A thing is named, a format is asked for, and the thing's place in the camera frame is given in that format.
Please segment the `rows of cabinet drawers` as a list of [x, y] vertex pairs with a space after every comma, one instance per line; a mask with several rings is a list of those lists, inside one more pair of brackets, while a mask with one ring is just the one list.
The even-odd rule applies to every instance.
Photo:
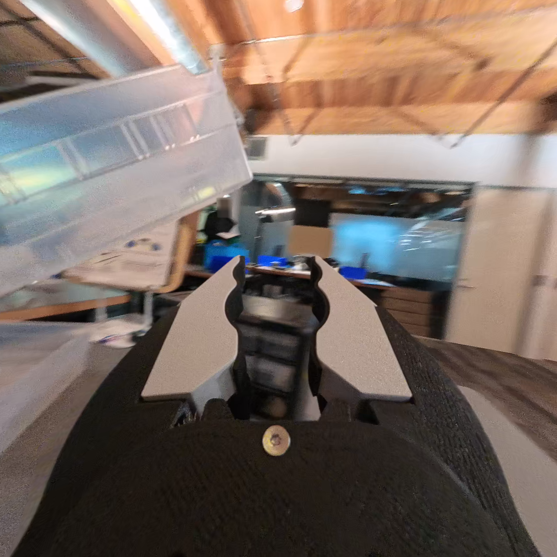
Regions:
[[239, 328], [252, 382], [290, 393], [304, 369], [315, 319], [310, 306], [245, 295]]

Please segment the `brown cardboard box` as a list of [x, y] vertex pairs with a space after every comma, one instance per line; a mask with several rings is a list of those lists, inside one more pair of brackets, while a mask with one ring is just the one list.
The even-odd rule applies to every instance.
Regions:
[[290, 228], [286, 250], [290, 256], [332, 255], [334, 230], [324, 227], [294, 225]]

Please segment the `clear plastic storage bin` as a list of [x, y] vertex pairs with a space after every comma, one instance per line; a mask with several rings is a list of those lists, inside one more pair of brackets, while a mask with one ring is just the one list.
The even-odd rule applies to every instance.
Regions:
[[252, 180], [216, 70], [181, 65], [1, 105], [1, 297]]

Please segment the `black drawer cabinet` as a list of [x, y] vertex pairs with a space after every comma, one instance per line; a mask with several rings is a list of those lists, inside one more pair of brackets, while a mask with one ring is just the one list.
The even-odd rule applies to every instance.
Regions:
[[312, 421], [319, 416], [309, 386], [311, 336], [317, 327], [310, 296], [283, 295], [275, 285], [245, 288], [238, 329], [251, 383], [252, 417]]

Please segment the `wooden framed board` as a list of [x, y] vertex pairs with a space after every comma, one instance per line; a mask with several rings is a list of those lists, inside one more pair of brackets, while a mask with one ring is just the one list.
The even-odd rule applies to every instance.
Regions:
[[90, 286], [164, 294], [175, 290], [196, 244], [200, 211], [157, 226], [62, 272]]

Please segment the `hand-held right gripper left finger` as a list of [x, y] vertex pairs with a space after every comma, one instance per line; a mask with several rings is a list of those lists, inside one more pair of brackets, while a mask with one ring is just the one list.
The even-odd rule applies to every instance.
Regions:
[[244, 310], [245, 257], [235, 256], [183, 300], [143, 387], [146, 402], [179, 400], [198, 415], [222, 399], [250, 414], [250, 378], [238, 322]]

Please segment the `silver ventilation duct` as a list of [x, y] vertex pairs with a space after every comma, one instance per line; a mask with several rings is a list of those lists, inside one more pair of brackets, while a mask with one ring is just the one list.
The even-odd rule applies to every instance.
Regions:
[[211, 69], [209, 45], [184, 1], [22, 1], [112, 77], [181, 64]]

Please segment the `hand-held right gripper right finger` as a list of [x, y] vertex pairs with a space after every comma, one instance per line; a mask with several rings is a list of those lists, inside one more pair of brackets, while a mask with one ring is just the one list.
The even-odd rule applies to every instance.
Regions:
[[310, 257], [308, 264], [317, 320], [308, 381], [319, 409], [339, 400], [356, 417], [370, 402], [412, 402], [377, 305], [320, 256]]

